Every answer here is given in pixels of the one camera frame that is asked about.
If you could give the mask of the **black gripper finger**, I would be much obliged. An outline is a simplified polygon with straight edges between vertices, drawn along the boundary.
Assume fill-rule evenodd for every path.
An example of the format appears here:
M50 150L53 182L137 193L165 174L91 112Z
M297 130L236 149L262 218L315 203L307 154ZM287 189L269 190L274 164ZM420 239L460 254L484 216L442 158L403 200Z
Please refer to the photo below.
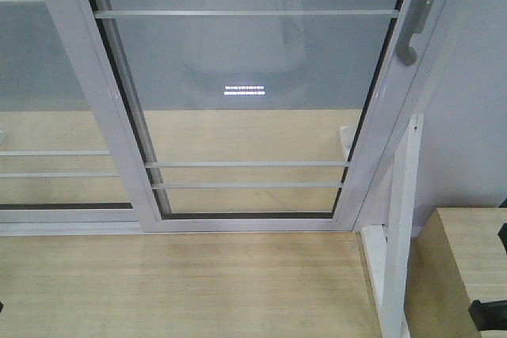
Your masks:
M506 300L481 302L474 300L468 313L478 331L506 330Z
M507 223L503 223L500 230L497 232L497 235L505 249L505 251L507 252Z

